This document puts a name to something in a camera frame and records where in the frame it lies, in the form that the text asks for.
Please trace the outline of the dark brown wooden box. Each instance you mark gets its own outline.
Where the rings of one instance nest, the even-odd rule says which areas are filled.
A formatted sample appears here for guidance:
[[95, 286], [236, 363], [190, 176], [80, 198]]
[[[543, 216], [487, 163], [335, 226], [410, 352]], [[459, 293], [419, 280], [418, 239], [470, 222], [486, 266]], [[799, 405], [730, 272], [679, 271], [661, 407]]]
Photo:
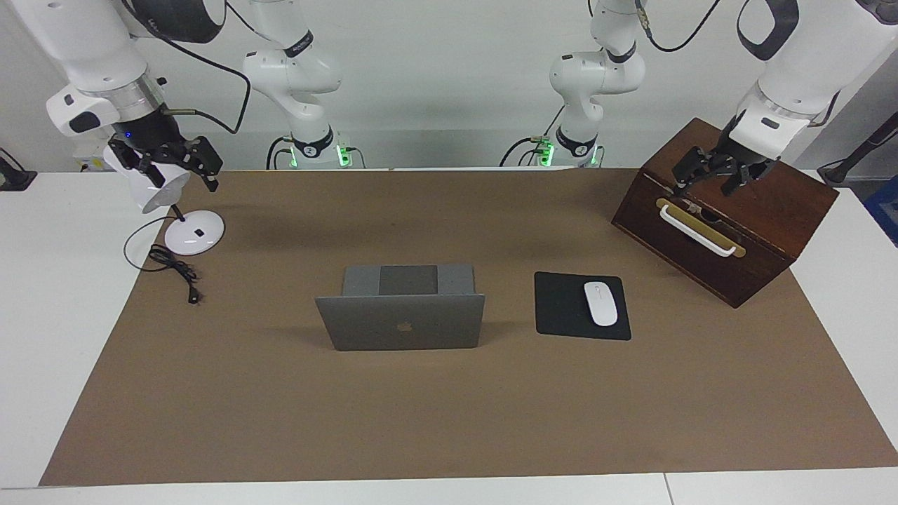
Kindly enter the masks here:
[[[724, 300], [740, 307], [798, 259], [838, 197], [837, 191], [782, 162], [725, 197], [726, 176], [713, 176], [673, 192], [671, 169], [687, 150], [716, 146], [721, 130], [694, 118], [638, 170], [612, 223], [665, 262]], [[661, 220], [659, 210], [721, 246], [715, 255]]]

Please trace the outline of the black mouse pad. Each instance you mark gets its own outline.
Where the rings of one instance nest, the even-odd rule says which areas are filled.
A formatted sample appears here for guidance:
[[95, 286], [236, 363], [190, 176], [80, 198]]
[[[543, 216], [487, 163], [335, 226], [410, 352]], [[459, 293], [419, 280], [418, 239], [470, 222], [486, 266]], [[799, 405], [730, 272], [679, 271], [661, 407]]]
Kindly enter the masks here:
[[[619, 277], [587, 276], [537, 271], [535, 282], [535, 324], [541, 335], [631, 341], [631, 323], [626, 312], [624, 287]], [[607, 328], [594, 324], [584, 296], [584, 284], [607, 283], [615, 294], [618, 321]]]

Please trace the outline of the white computer mouse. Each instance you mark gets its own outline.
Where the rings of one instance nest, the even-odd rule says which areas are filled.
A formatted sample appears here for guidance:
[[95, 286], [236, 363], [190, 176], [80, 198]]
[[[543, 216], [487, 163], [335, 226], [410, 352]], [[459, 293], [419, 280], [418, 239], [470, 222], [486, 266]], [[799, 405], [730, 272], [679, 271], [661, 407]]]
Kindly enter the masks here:
[[618, 323], [618, 307], [610, 286], [602, 281], [590, 281], [583, 288], [594, 324], [607, 328]]

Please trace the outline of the brown table mat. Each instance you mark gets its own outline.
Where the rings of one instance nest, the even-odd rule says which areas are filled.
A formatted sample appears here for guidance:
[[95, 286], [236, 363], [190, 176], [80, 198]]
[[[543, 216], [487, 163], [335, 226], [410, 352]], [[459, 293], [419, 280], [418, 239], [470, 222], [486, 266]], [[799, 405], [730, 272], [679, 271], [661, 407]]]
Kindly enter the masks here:
[[[632, 170], [230, 172], [224, 239], [140, 274], [41, 484], [898, 466], [789, 273], [734, 309], [610, 223]], [[481, 344], [343, 352], [355, 264], [471, 263]], [[619, 277], [631, 341], [541, 335], [537, 271]]]

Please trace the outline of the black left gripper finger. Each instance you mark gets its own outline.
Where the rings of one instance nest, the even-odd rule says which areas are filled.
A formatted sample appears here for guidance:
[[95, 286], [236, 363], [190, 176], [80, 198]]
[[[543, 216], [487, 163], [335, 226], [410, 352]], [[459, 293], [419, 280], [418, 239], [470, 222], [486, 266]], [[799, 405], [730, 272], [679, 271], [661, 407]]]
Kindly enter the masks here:
[[690, 186], [697, 182], [713, 177], [714, 170], [710, 167], [713, 154], [713, 151], [706, 152], [700, 147], [692, 147], [690, 150], [687, 150], [680, 161], [671, 169], [671, 174], [676, 180], [673, 192], [686, 192]]
[[734, 175], [728, 177], [721, 186], [721, 193], [725, 197], [733, 195], [738, 189], [750, 182], [757, 181], [764, 176], [763, 167], [741, 167]]

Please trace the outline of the blue bin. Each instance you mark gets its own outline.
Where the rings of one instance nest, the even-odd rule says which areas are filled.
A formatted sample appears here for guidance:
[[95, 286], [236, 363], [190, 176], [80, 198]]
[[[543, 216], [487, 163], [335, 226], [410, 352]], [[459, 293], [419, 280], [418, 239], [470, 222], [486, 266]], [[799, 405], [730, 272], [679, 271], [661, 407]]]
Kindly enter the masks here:
[[873, 221], [898, 248], [898, 175], [886, 181], [862, 202]]

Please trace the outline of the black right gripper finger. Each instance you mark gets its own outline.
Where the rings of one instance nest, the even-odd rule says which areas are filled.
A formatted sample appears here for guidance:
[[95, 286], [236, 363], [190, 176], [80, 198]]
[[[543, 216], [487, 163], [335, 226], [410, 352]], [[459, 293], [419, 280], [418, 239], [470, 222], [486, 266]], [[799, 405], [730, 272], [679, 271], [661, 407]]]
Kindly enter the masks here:
[[217, 177], [222, 168], [222, 158], [207, 137], [196, 137], [187, 142], [187, 169], [198, 175], [210, 192], [219, 186]]
[[151, 157], [146, 157], [123, 140], [108, 141], [108, 164], [122, 175], [143, 175], [155, 188], [163, 188], [166, 179]]

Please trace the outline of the white desk lamp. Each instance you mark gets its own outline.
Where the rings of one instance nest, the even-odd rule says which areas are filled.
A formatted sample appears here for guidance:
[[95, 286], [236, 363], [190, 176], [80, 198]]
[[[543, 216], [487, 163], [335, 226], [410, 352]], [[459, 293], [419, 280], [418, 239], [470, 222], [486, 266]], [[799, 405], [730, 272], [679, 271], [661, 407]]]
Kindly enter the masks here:
[[[108, 146], [103, 158], [108, 163]], [[225, 234], [225, 222], [221, 215], [210, 210], [195, 210], [182, 213], [177, 202], [192, 174], [177, 164], [153, 164], [166, 179], [163, 188], [155, 188], [143, 175], [123, 175], [128, 180], [130, 194], [142, 214], [149, 214], [160, 208], [170, 208], [175, 220], [167, 228], [164, 245], [176, 255], [201, 255], [218, 244]]]

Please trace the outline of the silver apple laptop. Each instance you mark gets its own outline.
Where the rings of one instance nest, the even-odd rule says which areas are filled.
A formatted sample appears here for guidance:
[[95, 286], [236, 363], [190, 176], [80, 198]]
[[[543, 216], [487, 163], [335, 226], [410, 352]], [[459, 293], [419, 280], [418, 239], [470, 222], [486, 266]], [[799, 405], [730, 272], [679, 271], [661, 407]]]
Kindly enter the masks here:
[[338, 351], [480, 345], [485, 295], [471, 263], [349, 266], [341, 293], [315, 303]]

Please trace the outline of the black stand leg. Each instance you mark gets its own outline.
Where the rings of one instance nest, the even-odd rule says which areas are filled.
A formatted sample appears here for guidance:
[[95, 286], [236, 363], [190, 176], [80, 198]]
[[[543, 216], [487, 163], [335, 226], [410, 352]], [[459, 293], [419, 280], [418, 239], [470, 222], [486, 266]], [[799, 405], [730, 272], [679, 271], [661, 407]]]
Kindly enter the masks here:
[[873, 131], [849, 156], [834, 162], [825, 163], [817, 169], [817, 174], [828, 185], [841, 184], [849, 175], [849, 172], [866, 156], [885, 146], [892, 138], [898, 135], [898, 111], [884, 121], [882, 125]]

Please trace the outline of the black clamp foot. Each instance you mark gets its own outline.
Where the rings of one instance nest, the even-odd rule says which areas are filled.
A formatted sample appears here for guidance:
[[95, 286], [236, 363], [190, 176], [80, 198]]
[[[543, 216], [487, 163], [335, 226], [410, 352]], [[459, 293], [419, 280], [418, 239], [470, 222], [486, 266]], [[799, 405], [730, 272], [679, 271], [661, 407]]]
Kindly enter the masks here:
[[12, 154], [0, 147], [0, 192], [25, 191], [38, 173], [27, 170]]

